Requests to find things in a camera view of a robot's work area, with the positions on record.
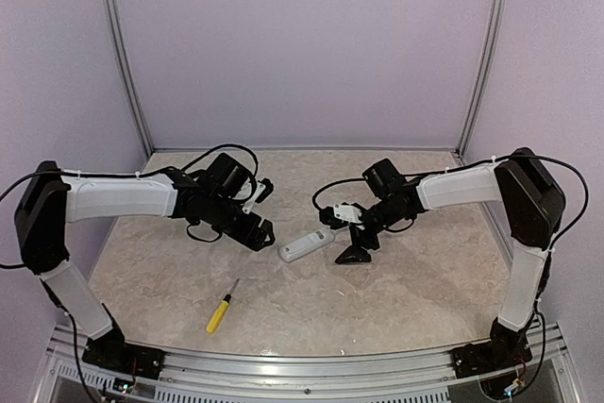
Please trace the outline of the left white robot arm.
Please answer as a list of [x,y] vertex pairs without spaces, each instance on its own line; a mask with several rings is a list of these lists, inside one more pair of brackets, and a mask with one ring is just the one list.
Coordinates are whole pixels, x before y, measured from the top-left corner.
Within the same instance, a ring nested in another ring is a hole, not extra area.
[[275,241],[273,225],[252,211],[272,191],[242,165],[222,154],[207,170],[187,174],[166,167],[147,174],[85,174],[52,160],[25,176],[28,186],[14,223],[22,265],[37,276],[55,303],[90,340],[96,356],[114,370],[126,368],[132,350],[115,334],[116,322],[71,263],[65,228],[95,218],[156,216],[205,223],[251,251]]

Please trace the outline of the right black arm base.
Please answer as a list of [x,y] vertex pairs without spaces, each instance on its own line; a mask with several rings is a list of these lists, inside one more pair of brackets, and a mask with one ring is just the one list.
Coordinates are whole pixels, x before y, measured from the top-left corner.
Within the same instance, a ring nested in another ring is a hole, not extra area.
[[531,361],[527,340],[531,322],[529,319],[519,330],[512,330],[495,318],[487,341],[453,348],[450,357],[456,378],[488,374]]

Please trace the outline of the yellow handled screwdriver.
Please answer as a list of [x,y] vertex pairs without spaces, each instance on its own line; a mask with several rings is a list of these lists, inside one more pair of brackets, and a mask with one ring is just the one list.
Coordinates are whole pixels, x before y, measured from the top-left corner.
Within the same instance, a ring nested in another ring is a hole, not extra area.
[[211,318],[207,322],[206,332],[208,334],[214,334],[218,330],[218,327],[222,323],[222,321],[223,321],[223,319],[225,317],[225,314],[227,312],[227,309],[230,306],[230,301],[231,301],[232,295],[236,291],[236,289],[237,289],[237,287],[239,285],[239,282],[240,282],[240,279],[237,278],[235,280],[235,282],[233,283],[232,287],[230,288],[230,290],[221,299],[221,301],[220,301],[219,305],[217,306],[216,310],[214,311],[214,313],[212,314]]

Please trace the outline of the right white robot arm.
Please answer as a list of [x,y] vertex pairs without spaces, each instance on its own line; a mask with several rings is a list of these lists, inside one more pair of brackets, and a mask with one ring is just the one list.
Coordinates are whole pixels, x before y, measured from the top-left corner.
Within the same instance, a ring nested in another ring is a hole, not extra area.
[[370,251],[379,248],[378,234],[401,220],[412,221],[421,213],[458,205],[503,205],[512,238],[512,270],[496,323],[508,332],[486,343],[482,358],[491,368],[505,367],[520,350],[511,332],[528,325],[543,290],[543,274],[566,205],[561,187],[539,157],[523,147],[507,157],[413,178],[400,174],[384,159],[362,178],[378,199],[374,206],[365,209],[342,203],[320,214],[328,225],[350,228],[352,244],[336,260],[339,264],[370,261]]

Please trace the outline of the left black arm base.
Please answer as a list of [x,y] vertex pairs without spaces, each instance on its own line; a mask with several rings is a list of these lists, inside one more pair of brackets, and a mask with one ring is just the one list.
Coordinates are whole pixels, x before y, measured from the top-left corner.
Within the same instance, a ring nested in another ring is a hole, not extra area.
[[107,307],[103,305],[103,308],[111,321],[111,329],[98,339],[87,341],[82,360],[134,378],[158,380],[166,352],[151,346],[129,343]]

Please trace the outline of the white remote control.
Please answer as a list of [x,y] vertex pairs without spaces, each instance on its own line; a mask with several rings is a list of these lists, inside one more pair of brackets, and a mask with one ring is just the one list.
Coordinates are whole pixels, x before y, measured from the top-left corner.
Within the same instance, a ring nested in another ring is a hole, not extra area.
[[334,241],[335,234],[329,228],[318,228],[299,239],[281,246],[278,254],[283,261],[291,263]]

